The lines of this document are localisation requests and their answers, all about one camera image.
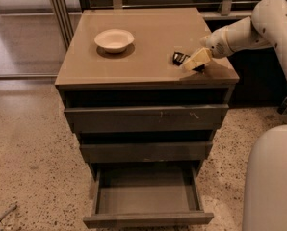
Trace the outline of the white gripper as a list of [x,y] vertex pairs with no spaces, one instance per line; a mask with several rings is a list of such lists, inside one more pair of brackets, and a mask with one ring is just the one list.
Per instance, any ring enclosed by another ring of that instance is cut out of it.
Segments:
[[227,36],[227,29],[218,29],[210,35],[200,39],[203,46],[196,50],[181,65],[183,70],[191,71],[201,65],[207,64],[213,58],[220,59],[231,56],[234,51],[231,49]]

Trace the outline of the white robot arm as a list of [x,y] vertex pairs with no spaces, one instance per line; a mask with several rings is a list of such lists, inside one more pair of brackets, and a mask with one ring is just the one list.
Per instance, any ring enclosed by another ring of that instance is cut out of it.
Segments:
[[[251,16],[214,31],[182,60],[194,70],[245,49],[271,47],[287,81],[287,1],[261,0]],[[248,157],[242,231],[287,231],[287,125],[265,132]]]

